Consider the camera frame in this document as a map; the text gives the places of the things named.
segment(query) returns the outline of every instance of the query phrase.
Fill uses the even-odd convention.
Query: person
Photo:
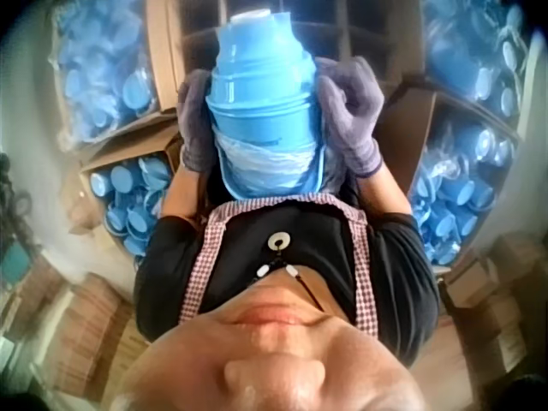
[[[182,165],[134,290],[153,343],[113,409],[424,409],[406,367],[436,326],[438,289],[372,137],[384,96],[361,57],[318,66],[327,144],[365,211],[322,193],[230,201],[203,228],[217,153],[210,74],[190,74],[178,109]]]

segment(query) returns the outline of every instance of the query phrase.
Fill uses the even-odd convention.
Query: black shirt
[[[370,276],[379,340],[405,365],[416,358],[438,319],[438,288],[411,216],[385,214],[369,221]],[[200,312],[241,293],[257,270],[272,262],[268,238],[284,231],[291,243],[283,259],[317,271],[355,321],[354,254],[348,222],[332,205],[286,201],[232,218]],[[203,242],[188,222],[162,218],[137,273],[135,305],[140,331],[150,340],[176,327],[182,298]]]

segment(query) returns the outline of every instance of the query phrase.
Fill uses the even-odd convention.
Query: clear plastic wrap
[[[244,141],[234,140],[215,130],[217,146],[227,158],[231,177],[250,198],[263,193],[285,195],[299,187],[313,167],[319,145],[316,142],[277,152]]]
[[[98,143],[158,107],[146,44],[145,0],[74,0],[54,14],[64,151]]]

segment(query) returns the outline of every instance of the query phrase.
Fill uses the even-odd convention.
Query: floor
[[[125,295],[134,283],[131,264],[116,253],[99,250],[91,238],[69,235],[58,194],[63,174],[77,161],[56,144],[59,115],[48,63],[51,29],[47,2],[27,11],[5,40],[0,68],[2,150],[12,159],[11,176],[17,189],[33,197],[29,224],[51,263],[71,282],[92,271],[107,278]],[[474,247],[487,249],[497,235],[524,230],[541,236],[548,229],[548,68],[546,50],[530,80],[530,117],[521,124],[524,142],[499,207],[479,233]]]

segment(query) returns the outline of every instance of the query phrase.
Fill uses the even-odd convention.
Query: gray glove
[[[211,119],[206,104],[206,93],[211,84],[211,73],[195,70],[179,89],[177,117],[184,144],[181,161],[198,173],[210,171],[217,162],[217,150],[211,130]]]
[[[383,164],[372,131],[384,95],[363,57],[338,63],[317,58],[318,100],[329,131],[328,146],[344,158],[358,177],[375,174]]]

